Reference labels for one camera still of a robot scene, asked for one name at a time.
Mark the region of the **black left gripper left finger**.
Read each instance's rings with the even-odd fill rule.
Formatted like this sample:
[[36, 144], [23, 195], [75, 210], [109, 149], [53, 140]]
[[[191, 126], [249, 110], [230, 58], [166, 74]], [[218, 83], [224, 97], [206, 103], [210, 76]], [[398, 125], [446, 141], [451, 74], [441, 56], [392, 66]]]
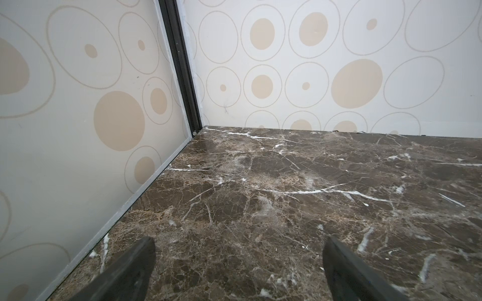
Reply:
[[71, 300], [144, 300], [155, 263], [154, 239], [144, 237]]

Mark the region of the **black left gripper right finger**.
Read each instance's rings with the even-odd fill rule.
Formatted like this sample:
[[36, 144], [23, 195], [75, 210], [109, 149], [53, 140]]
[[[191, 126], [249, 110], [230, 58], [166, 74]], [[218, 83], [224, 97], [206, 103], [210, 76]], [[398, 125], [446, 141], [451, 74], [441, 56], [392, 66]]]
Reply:
[[407, 300], [335, 237], [323, 248], [323, 266], [333, 300]]

